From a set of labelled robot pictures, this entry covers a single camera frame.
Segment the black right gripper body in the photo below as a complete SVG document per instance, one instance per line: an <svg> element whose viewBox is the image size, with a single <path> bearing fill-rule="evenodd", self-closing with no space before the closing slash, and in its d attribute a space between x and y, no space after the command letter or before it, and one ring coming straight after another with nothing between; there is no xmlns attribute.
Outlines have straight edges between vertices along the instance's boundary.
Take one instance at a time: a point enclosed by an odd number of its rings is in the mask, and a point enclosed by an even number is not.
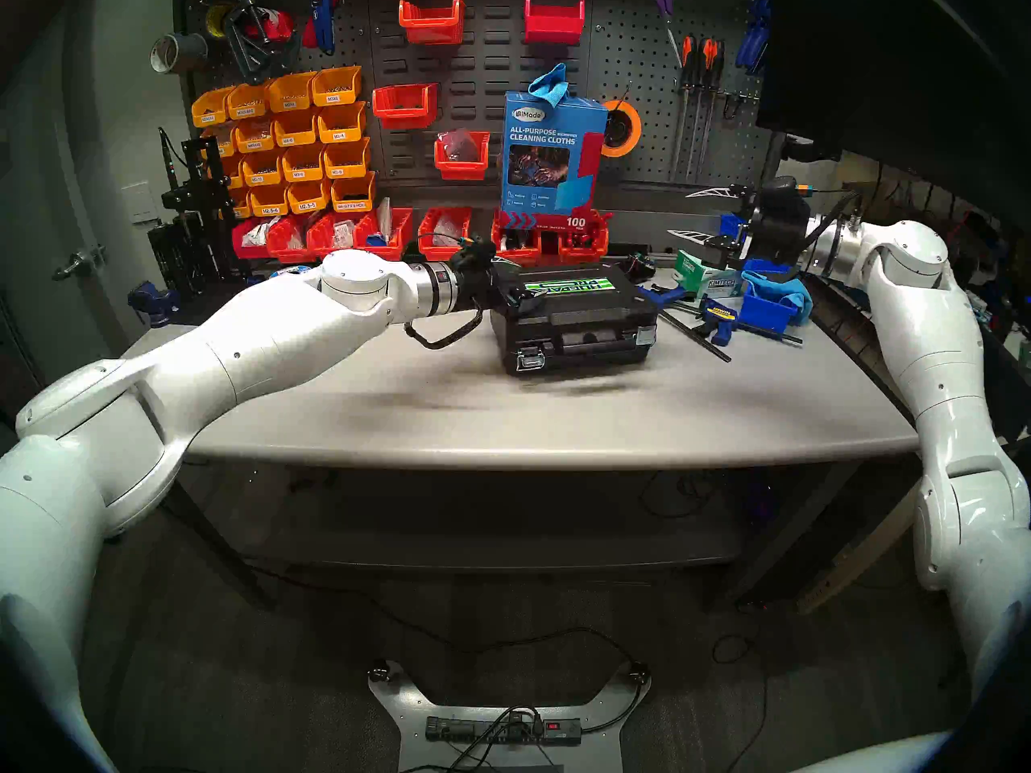
<svg viewBox="0 0 1031 773"><path fill-rule="evenodd" d="M742 260L757 258L793 265L808 247L812 219L809 186L760 186L742 197L737 217Z"/></svg>

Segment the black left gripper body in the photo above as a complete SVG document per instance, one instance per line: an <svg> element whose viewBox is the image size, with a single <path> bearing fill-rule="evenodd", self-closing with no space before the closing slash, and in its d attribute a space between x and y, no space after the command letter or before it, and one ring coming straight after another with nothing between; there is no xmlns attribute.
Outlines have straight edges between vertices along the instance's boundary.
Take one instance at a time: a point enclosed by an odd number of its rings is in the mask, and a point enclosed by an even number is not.
<svg viewBox="0 0 1031 773"><path fill-rule="evenodd" d="M519 266L458 270L458 311L513 311L524 301Z"/></svg>

